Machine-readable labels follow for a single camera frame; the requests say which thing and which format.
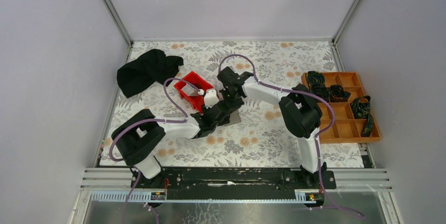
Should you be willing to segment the red plastic bin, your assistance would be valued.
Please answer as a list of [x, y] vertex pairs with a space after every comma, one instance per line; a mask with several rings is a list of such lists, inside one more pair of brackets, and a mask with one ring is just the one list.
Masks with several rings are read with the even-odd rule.
[[219, 102], [217, 90], [199, 76], [196, 72], [189, 72], [174, 84], [181, 99], [187, 101], [194, 110], [202, 112], [204, 108], [211, 108]]

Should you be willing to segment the grey card holder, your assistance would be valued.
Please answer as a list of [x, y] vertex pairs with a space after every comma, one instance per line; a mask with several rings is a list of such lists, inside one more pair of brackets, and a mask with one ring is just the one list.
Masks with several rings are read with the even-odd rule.
[[239, 110], [235, 110], [233, 113], [229, 115], [229, 119], [224, 126], [230, 126], [241, 122]]

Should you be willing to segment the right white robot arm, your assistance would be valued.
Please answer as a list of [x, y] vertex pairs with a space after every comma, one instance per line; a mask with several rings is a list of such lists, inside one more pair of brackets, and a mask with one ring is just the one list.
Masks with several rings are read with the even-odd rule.
[[315, 96], [302, 84], [285, 90], [256, 80], [250, 72], [239, 75], [230, 67], [220, 68], [217, 78], [230, 95], [254, 98], [280, 108], [286, 129], [297, 139], [301, 150], [301, 167], [305, 169], [301, 175], [302, 183], [308, 188], [319, 185], [323, 179], [323, 161], [317, 133], [322, 111]]

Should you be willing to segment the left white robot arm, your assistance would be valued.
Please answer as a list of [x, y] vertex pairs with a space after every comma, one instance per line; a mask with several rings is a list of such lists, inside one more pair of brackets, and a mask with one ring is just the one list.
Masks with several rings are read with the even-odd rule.
[[229, 124], [231, 115], [238, 109], [219, 101], [183, 119], [157, 118], [151, 110], [143, 109], [113, 132], [109, 157], [135, 168], [149, 187], [156, 188], [163, 182], [163, 174], [152, 151], [162, 140], [207, 137], [217, 127]]

